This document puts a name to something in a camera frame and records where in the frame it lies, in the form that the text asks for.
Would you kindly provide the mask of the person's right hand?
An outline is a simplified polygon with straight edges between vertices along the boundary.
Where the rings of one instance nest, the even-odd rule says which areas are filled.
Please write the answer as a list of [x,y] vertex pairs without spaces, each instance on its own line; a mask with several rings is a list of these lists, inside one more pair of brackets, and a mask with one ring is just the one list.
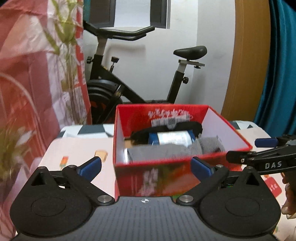
[[287,175],[281,173],[282,182],[285,184],[285,196],[286,201],[281,207],[281,213],[286,215],[287,219],[295,219],[295,192],[292,190],[290,183],[288,182]]

